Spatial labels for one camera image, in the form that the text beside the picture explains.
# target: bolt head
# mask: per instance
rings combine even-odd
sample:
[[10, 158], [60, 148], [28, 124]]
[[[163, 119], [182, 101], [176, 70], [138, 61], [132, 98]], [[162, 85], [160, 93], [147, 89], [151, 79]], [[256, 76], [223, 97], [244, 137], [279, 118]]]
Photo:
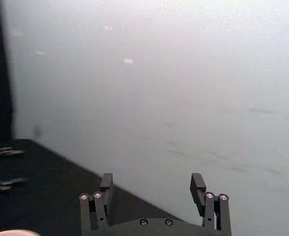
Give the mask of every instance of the bolt head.
[[212, 193], [206, 193], [206, 195], [207, 195], [208, 198], [213, 198], [214, 197]]
[[227, 196], [226, 196], [226, 195], [220, 195], [220, 198], [221, 198], [222, 200], [227, 200]]
[[86, 194], [81, 195], [81, 199], [82, 199], [82, 200], [87, 199], [87, 197], [88, 197], [88, 196], [87, 196]]
[[147, 220], [145, 220], [145, 219], [140, 220], [140, 225], [144, 226], [144, 225], [147, 225], [147, 224], [148, 224]]
[[95, 194], [94, 194], [94, 197], [100, 198], [100, 197], [101, 197], [101, 193], [95, 193]]
[[173, 225], [173, 221], [171, 219], [166, 219], [165, 220], [165, 225], [172, 226]]

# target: white wall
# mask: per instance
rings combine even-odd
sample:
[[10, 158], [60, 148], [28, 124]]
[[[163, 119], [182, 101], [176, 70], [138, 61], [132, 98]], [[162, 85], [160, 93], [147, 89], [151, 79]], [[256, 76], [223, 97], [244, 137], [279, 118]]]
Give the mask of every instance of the white wall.
[[200, 172], [234, 235], [289, 232], [289, 0], [2, 3], [18, 138], [194, 223]]

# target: metal bracket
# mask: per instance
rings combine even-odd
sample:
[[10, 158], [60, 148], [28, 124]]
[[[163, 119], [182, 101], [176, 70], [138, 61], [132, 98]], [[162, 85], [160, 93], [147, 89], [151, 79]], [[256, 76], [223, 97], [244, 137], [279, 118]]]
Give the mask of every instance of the metal bracket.
[[217, 218], [217, 230], [222, 231], [227, 236], [231, 236], [231, 223], [229, 218], [228, 196], [220, 194], [215, 196], [211, 192], [206, 192], [207, 186], [202, 175], [193, 173], [190, 182], [190, 191], [193, 201], [197, 205], [199, 215], [203, 217], [202, 226], [214, 229], [214, 213]]
[[92, 235], [91, 213], [96, 214], [97, 229], [108, 227], [107, 217], [113, 195], [113, 174], [105, 173], [101, 180], [99, 190], [89, 196], [80, 195], [82, 236]]

